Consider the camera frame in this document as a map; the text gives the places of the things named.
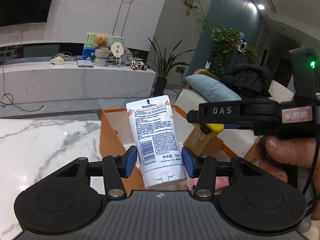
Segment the person's right hand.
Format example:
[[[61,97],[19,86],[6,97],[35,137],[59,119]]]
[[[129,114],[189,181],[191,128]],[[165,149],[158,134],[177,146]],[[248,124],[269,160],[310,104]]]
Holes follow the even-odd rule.
[[[276,163],[311,168],[315,149],[313,138],[280,140],[271,136],[265,145],[256,144],[254,154],[260,168],[287,183],[287,173]]]

